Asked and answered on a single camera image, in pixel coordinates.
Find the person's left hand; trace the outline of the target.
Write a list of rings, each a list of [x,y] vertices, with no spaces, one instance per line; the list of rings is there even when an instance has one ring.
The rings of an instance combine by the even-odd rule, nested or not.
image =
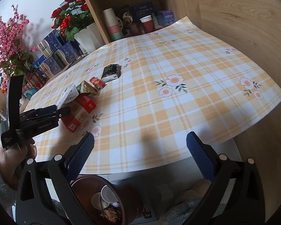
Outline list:
[[[37,148],[34,139],[28,139],[23,143],[16,143],[9,149],[0,149],[0,173],[5,183],[15,189],[18,186],[19,177],[16,174],[17,167],[26,158],[35,159]]]

